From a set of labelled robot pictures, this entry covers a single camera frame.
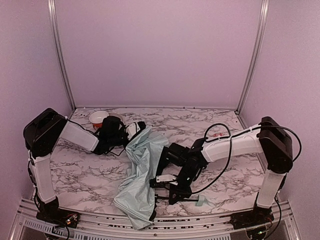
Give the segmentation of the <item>mint green folding umbrella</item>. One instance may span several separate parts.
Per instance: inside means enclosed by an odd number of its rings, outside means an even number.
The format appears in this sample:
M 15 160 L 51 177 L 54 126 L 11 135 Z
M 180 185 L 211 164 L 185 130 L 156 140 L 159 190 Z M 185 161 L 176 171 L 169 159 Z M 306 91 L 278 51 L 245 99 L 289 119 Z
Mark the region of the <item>mint green folding umbrella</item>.
M 153 224 L 151 217 L 155 211 L 155 190 L 149 181 L 156 176 L 160 156 L 169 140 L 153 133 L 147 126 L 125 147 L 131 162 L 128 177 L 118 187 L 113 199 L 114 205 L 129 218 L 134 230 L 141 230 Z

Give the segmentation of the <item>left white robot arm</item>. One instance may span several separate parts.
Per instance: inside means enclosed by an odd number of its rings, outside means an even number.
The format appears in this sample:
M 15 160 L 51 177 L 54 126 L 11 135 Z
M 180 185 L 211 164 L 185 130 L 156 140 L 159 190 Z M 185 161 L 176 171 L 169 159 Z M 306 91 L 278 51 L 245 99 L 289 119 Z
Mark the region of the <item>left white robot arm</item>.
M 108 154 L 114 147 L 126 146 L 134 134 L 120 118 L 108 116 L 96 132 L 47 108 L 23 130 L 28 150 L 28 173 L 35 187 L 34 203 L 37 219 L 59 227 L 76 228 L 80 214 L 60 208 L 50 168 L 51 156 L 57 142 L 62 139 L 95 155 Z

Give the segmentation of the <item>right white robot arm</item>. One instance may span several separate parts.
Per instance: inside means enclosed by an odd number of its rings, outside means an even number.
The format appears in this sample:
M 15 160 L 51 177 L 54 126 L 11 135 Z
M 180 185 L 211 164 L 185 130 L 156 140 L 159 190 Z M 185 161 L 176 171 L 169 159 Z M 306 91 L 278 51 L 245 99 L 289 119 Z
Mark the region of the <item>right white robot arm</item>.
M 269 116 L 235 134 L 228 132 L 214 139 L 204 135 L 191 147 L 177 143 L 164 147 L 156 177 L 150 183 L 168 189 L 168 201 L 173 205 L 193 195 L 191 183 L 208 164 L 221 159 L 229 162 L 232 157 L 246 154 L 264 155 L 267 167 L 253 208 L 233 213 L 230 222 L 235 230 L 266 224 L 274 220 L 272 204 L 295 161 L 292 138 Z

